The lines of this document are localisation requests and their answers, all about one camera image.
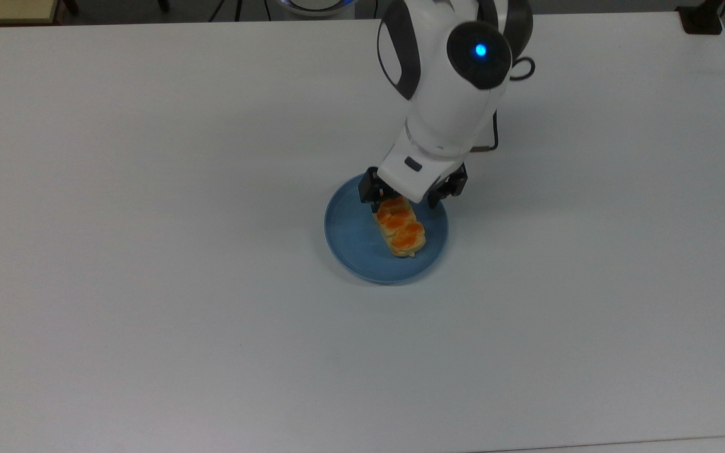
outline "black cable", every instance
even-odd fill
[[[209,18],[209,22],[214,22],[214,18],[216,17],[216,13],[222,8],[222,4],[225,3],[225,0],[220,0],[220,3],[216,6],[216,9],[214,9],[214,12],[212,16]],[[237,11],[239,11],[239,4],[242,3],[242,0],[239,0],[237,3]]]
[[[518,75],[518,77],[511,76],[511,81],[523,81],[523,80],[529,79],[530,76],[533,75],[533,72],[536,71],[536,61],[533,61],[533,59],[531,57],[521,57],[521,58],[517,58],[516,61],[514,62],[514,67],[520,61],[527,61],[527,63],[530,63],[530,70],[527,71],[527,74]]]
[[[494,128],[494,146],[489,146],[488,151],[494,151],[500,146],[500,135],[497,134],[497,112],[492,116],[492,128]]]
[[[242,0],[237,0],[237,9],[233,12],[233,22],[239,22],[240,12],[242,12]]]

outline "table surface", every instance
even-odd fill
[[[0,0],[0,23],[51,23],[58,0]]]
[[[725,438],[542,448],[539,450],[522,450],[522,453],[725,453]]]
[[[0,452],[725,435],[725,35],[535,18],[425,278],[322,216],[408,104],[377,22],[0,29]]]

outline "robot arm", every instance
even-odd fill
[[[483,21],[474,20],[477,6]],[[526,0],[391,3],[379,27],[379,62],[411,107],[379,169],[360,182],[363,203],[375,212],[398,194],[414,203],[427,195],[431,206],[460,194],[463,160],[490,123],[531,30]]]

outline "chair leg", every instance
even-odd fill
[[[63,0],[63,3],[73,16],[80,13],[80,6],[77,5],[77,0]]]

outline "floor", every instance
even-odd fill
[[[80,13],[66,14],[68,25],[106,23],[182,23],[207,22],[221,0],[170,0],[169,12],[159,9],[156,0],[77,0]],[[238,0],[224,0],[214,16],[215,22],[233,22]],[[241,21],[267,20],[264,0],[239,0]],[[377,17],[391,0],[359,0],[357,18],[373,18],[375,3]],[[673,11],[676,6],[699,5],[700,0],[530,0],[534,14],[608,13],[630,11]],[[282,20],[279,6],[270,0],[272,20]]]

